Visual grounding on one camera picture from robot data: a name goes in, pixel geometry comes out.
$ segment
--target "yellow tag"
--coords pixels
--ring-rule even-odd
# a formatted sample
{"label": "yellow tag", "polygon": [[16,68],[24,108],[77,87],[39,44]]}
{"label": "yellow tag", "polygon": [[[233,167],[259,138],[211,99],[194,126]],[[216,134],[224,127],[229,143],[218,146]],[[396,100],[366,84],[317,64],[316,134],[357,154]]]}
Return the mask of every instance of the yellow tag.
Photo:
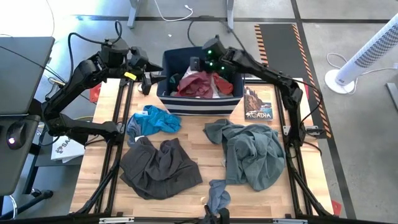
{"label": "yellow tag", "polygon": [[125,77],[131,78],[132,80],[136,81],[137,77],[133,73],[125,72]]}

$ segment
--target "navy striped basket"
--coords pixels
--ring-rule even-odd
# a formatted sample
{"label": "navy striped basket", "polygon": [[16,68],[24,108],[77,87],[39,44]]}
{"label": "navy striped basket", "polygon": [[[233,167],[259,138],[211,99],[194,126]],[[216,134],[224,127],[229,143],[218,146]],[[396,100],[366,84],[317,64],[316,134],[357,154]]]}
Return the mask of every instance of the navy striped basket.
{"label": "navy striped basket", "polygon": [[172,114],[198,116],[228,116],[235,109],[243,96],[241,74],[235,74],[232,84],[233,97],[217,99],[199,99],[192,97],[170,96],[169,79],[176,73],[185,73],[189,67],[190,57],[205,58],[201,47],[167,50],[163,54],[163,72],[167,79],[159,82],[157,96]]}

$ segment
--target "table leg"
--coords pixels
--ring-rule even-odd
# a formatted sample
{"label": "table leg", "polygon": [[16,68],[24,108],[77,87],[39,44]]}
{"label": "table leg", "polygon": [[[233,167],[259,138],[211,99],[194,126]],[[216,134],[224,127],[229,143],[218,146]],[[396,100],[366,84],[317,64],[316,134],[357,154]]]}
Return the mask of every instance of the table leg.
{"label": "table leg", "polygon": [[0,196],[0,216],[2,214],[2,204],[4,202],[4,196]]}
{"label": "table leg", "polygon": [[129,20],[127,21],[127,26],[132,29],[134,28],[136,16],[139,9],[139,4],[142,0],[130,0],[131,8],[130,8],[130,15]]}
{"label": "table leg", "polygon": [[22,190],[23,194],[30,194],[32,192],[33,183],[35,182],[37,171],[39,167],[36,166],[37,155],[33,157],[32,165],[30,165],[29,173],[26,178],[26,183],[24,189]]}
{"label": "table leg", "polygon": [[394,102],[397,110],[398,110],[398,89],[395,83],[387,83],[386,84],[388,92],[391,95],[392,101]]}
{"label": "table leg", "polygon": [[234,29],[234,0],[226,0],[226,18],[229,28]]}

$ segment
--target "red clothing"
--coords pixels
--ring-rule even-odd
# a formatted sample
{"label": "red clothing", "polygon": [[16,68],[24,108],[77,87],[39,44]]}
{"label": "red clothing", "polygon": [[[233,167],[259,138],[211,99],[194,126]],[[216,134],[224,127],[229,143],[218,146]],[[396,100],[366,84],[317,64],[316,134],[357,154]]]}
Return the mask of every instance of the red clothing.
{"label": "red clothing", "polygon": [[220,76],[217,73],[214,73],[213,78],[220,92],[222,92],[225,95],[232,93],[232,91],[234,90],[234,86],[232,84],[230,84],[224,78],[220,78]]}
{"label": "red clothing", "polygon": [[181,79],[178,84],[178,93],[175,96],[212,98],[213,90],[210,87],[210,78],[211,75],[206,72],[196,72]]}
{"label": "red clothing", "polygon": [[200,96],[201,98],[211,99],[213,97],[213,89],[211,88],[212,77],[220,92],[225,95],[232,93],[233,85],[220,78],[217,73],[196,72],[180,80],[178,93],[175,96]]}

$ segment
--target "red object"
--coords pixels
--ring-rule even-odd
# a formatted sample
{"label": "red object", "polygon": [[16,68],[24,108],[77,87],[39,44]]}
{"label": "red object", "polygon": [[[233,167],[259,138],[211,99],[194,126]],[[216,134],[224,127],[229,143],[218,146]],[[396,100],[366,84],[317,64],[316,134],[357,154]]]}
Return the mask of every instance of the red object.
{"label": "red object", "polygon": [[222,92],[225,95],[232,93],[232,91],[234,90],[234,86],[232,84],[227,82],[225,79],[220,78],[220,76],[218,76],[217,73],[214,73],[213,77],[214,77],[214,83],[216,84],[220,92]]}
{"label": "red object", "polygon": [[178,93],[175,96],[200,96],[212,98],[213,90],[210,87],[211,75],[206,72],[196,72],[187,78],[181,79],[178,84]]}
{"label": "red object", "polygon": [[96,85],[94,88],[90,89],[90,102],[95,103],[100,97],[101,84]]}
{"label": "red object", "polygon": [[186,78],[181,79],[178,84],[178,93],[175,96],[189,96],[211,99],[213,97],[213,89],[211,88],[211,78],[214,83],[225,95],[231,94],[234,87],[226,80],[220,78],[217,73],[196,72]]}
{"label": "red object", "polygon": [[336,202],[335,200],[332,200],[332,201],[331,201],[331,206],[333,207],[333,213],[334,213],[335,215],[340,216],[340,213],[341,213],[341,204],[338,203],[338,202]]}

